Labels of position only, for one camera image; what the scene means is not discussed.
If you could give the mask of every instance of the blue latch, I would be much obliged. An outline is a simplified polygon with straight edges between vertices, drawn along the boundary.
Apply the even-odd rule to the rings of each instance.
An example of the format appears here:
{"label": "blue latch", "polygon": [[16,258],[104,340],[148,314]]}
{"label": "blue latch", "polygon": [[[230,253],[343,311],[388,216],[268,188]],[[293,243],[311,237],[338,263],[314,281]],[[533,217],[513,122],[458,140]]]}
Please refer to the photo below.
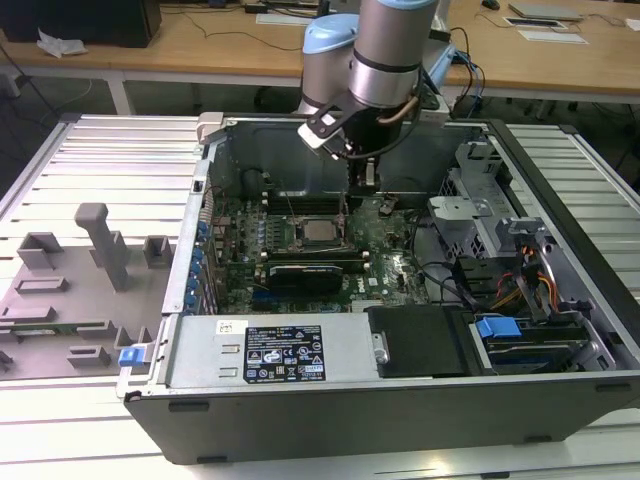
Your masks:
{"label": "blue latch", "polygon": [[144,365],[145,347],[125,347],[120,351],[120,367],[140,367]]}
{"label": "blue latch", "polygon": [[482,338],[521,337],[522,332],[513,317],[484,317],[476,322],[476,328]]}

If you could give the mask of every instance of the power supply label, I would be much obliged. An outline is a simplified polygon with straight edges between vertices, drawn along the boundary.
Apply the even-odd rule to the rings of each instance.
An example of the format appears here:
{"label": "power supply label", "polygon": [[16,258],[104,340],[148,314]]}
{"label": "power supply label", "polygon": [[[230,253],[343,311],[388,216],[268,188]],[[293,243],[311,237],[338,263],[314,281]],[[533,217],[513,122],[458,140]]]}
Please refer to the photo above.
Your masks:
{"label": "power supply label", "polygon": [[247,383],[326,380],[320,325],[249,327],[244,351]]}

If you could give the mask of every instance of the black box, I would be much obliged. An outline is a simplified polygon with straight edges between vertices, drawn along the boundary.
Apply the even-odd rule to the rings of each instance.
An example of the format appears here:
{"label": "black box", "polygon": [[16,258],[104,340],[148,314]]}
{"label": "black box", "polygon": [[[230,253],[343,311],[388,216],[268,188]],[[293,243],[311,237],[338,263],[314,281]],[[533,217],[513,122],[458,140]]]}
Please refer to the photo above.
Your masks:
{"label": "black box", "polygon": [[0,0],[10,42],[35,42],[40,28],[63,40],[143,48],[161,21],[158,0]]}

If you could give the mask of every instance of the desk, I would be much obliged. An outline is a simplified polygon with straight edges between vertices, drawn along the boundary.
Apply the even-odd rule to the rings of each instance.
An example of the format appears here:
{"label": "desk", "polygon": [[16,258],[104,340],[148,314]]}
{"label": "desk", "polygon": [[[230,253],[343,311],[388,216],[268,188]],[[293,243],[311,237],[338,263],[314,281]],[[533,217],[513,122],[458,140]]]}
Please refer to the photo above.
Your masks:
{"label": "desk", "polygon": [[[147,48],[122,48],[88,45],[89,53],[57,59],[33,43],[3,42],[11,57],[28,75],[62,78],[92,78],[108,83],[119,115],[135,112],[124,83],[129,80],[265,85],[298,87],[302,72],[304,26],[258,25],[255,15],[243,10],[217,13],[188,13],[189,17],[165,12],[162,8],[160,30]],[[207,33],[246,32],[273,48],[243,34]],[[0,75],[15,75],[0,53]]]}
{"label": "desk", "polygon": [[[531,1],[566,5],[585,15],[640,19],[640,5]],[[487,74],[487,96],[640,103],[640,32],[589,17],[578,27],[589,45],[530,42],[517,29],[498,28],[476,16],[478,12],[497,23],[513,12],[508,0],[502,1],[498,12],[480,7],[479,0],[451,4],[449,25],[468,32],[473,60]],[[189,16],[206,32],[246,32],[284,48],[302,45],[304,27],[257,25],[255,16],[242,10]],[[464,49],[460,32],[454,32],[454,40]],[[128,80],[297,87],[302,72],[299,50],[278,50],[241,34],[205,39],[189,18],[179,14],[163,14],[160,31],[146,49],[90,45],[88,54],[58,60],[34,44],[3,45],[29,75],[105,80],[121,115],[134,112],[124,87]],[[0,65],[2,73],[13,75],[15,69]],[[445,92],[458,95],[467,81],[467,71],[456,66],[447,76]]]}
{"label": "desk", "polygon": [[[467,31],[472,59],[487,74],[487,96],[640,103],[640,55],[637,53],[640,32],[626,26],[614,27],[600,17],[588,17],[567,31],[577,33],[589,45],[531,42],[516,28],[498,28],[486,18],[476,16],[481,12],[494,22],[506,25],[502,17],[517,16],[508,8],[508,0],[501,1],[502,8],[497,12],[481,8],[479,3],[453,0],[449,25],[461,26]],[[581,15],[601,14],[623,21],[640,19],[640,5],[585,0],[531,0],[530,3],[563,5]],[[461,33],[453,33],[454,41],[464,50]],[[452,68],[449,84],[467,81],[466,69]]]}

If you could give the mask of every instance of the metal bracket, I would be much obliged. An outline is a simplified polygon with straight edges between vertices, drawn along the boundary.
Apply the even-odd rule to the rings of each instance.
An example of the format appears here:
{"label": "metal bracket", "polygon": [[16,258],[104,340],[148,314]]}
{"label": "metal bracket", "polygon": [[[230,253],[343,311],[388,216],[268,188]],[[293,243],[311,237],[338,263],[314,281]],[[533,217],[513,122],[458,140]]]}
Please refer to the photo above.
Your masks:
{"label": "metal bracket", "polygon": [[536,235],[546,231],[539,218],[503,218],[496,225],[496,235],[500,241],[501,252],[512,252],[516,249],[516,241],[522,244],[537,245]]}

